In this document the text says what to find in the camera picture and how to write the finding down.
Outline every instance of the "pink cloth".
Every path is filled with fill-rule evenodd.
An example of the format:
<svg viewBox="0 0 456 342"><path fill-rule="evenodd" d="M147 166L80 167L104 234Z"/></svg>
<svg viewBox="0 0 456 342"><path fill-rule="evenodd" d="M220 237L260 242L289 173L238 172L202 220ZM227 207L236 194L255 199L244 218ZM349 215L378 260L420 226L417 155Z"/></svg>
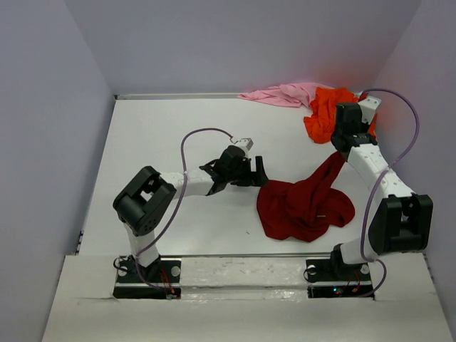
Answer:
<svg viewBox="0 0 456 342"><path fill-rule="evenodd" d="M298 108L305 105L309 108L310 102L315 98L317 88L333 89L318 83L290 83L281 84L278 87L269 87L266 90L256 90L248 94L240 94L238 98L279 107Z"/></svg>

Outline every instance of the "white table surface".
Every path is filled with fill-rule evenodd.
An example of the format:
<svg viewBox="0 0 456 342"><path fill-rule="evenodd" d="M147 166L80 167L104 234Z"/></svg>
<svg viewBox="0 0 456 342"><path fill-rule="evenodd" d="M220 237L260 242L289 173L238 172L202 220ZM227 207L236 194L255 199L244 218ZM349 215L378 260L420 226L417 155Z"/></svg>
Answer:
<svg viewBox="0 0 456 342"><path fill-rule="evenodd" d="M271 180L307 178L335 150L312 142L304 128L306 108L280 108L236 98L118 100L88 211L80 253L128 254L123 225L112 208L115 196L146 165L159 172L182 170L180 142L191 130L217 127L254 140L252 157L263 155ZM220 156L229 144L220 133L199 133L186 145L189 169ZM349 165L333 187L356 208L344 228L330 227L312 243L277 241L265 236L256 209L258 188L228 186L211 197L184 198L176 220L157 247L163 255L294 254L329 252L359 236L368 191ZM173 204L157 228L167 221Z"/></svg>
<svg viewBox="0 0 456 342"><path fill-rule="evenodd" d="M241 262L239 269L235 263L224 267L230 258L182 258L188 284L204 277L211 284L238 287L217 293L204 287L198 296L187 296L183 289L176 301L119 300L111 295L114 258L67 256L43 342L452 341L421 254L383 258L388 278L375 301L308 299L301 273L305 259L296 257L262 258L250 263L249 274L239 271L245 267ZM268 262L278 272L268 273ZM207 271L201 274L200 269ZM370 271L377 284L381 268L374 264ZM274 283L276 289L252 287L257 281Z"/></svg>

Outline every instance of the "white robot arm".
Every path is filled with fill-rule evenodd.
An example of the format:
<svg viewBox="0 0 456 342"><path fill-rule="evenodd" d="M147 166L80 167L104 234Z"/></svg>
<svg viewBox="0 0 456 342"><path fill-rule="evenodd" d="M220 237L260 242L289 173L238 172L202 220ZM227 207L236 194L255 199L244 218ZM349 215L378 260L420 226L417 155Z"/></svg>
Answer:
<svg viewBox="0 0 456 342"><path fill-rule="evenodd" d="M210 196L228 184L260 187L267 183L261 156L256 156L256 170L251 170L249 151L253 146L252 139L232 138L231 142L219 159L186 171L184 197ZM180 197L183 186L184 173L160 174L148 166L141 169L114 200L114 209L128 233L131 254L134 257L139 255L138 264L144 269L160 257L155 245L145 248L154 241L154 229L171 201Z"/></svg>
<svg viewBox="0 0 456 342"><path fill-rule="evenodd" d="M380 174L388 170L380 148L368 133L380 100L367 97L359 103L336 106L336 129L331 142L363 178L371 191ZM364 239L364 257L361 238L335 247L331 254L333 268L341 271L374 261L379 255L396 252L416 252L428 244L432 200L417 195L389 169L373 198L377 212L368 223Z"/></svg>

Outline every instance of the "orange cloth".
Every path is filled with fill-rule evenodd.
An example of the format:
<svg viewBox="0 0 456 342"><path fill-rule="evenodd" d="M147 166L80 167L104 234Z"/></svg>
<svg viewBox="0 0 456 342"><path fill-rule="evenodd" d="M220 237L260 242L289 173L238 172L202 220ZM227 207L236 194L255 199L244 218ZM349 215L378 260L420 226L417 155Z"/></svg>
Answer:
<svg viewBox="0 0 456 342"><path fill-rule="evenodd" d="M304 118L304 125L309 137L317 144L324 144L331 140L331 135L336 124L336 104L355 103L358 98L345 88L341 89L316 89L315 100L310 104L312 116ZM375 137L375 119L369 127L369 133Z"/></svg>

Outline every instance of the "white wall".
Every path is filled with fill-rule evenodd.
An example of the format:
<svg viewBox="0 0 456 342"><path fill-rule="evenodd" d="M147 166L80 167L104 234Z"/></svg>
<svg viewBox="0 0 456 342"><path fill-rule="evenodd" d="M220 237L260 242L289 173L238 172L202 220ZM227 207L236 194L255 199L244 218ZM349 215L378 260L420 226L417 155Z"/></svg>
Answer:
<svg viewBox="0 0 456 342"><path fill-rule="evenodd" d="M375 84L406 95L421 118L415 148L397 167L400 176L434 201L427 248L437 292L456 336L456 2L423 0ZM383 96L380 146L395 157L414 130L408 109Z"/></svg>
<svg viewBox="0 0 456 342"><path fill-rule="evenodd" d="M65 0L116 94L372 85L420 0Z"/></svg>
<svg viewBox="0 0 456 342"><path fill-rule="evenodd" d="M0 341L41 341L113 98L62 0L3 0L0 47Z"/></svg>

